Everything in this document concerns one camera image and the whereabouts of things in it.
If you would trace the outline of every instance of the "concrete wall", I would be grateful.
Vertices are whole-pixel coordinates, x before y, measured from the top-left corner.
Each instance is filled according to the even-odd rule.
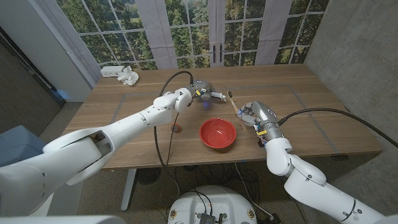
[[[305,64],[357,116],[398,141],[398,1],[330,0]],[[398,149],[348,161],[308,159],[384,215],[398,212]],[[305,208],[309,223],[337,223]]]

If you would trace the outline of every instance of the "door handle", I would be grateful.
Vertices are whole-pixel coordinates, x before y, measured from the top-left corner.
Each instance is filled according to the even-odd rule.
[[[220,62],[222,61],[222,59],[223,59],[223,45],[220,44]]]
[[[216,63],[216,45],[213,46],[213,52],[210,53],[213,53],[213,63]]]

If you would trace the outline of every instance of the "table leg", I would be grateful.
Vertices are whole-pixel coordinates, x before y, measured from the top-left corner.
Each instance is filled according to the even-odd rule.
[[[129,209],[131,196],[132,196],[132,188],[134,186],[134,179],[136,178],[137,169],[129,169],[127,174],[126,185],[124,186],[124,193],[122,198],[121,210],[122,212],[126,212]]]

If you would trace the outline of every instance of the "red bowl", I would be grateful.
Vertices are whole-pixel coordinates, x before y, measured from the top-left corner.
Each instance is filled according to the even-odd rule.
[[[200,139],[208,146],[222,149],[235,141],[234,125],[222,118],[211,118],[200,127]]]

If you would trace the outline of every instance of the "wooden stick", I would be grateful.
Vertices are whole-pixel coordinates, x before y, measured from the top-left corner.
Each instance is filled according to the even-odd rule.
[[[228,96],[228,99],[230,100],[230,102],[232,103],[232,106],[235,109],[235,114],[238,114],[239,113],[239,109],[236,107],[236,105],[234,103],[234,100],[232,100],[232,98],[229,97],[229,94],[227,94],[227,96]],[[242,124],[243,131],[246,131],[246,125],[242,121],[241,121],[241,124]]]

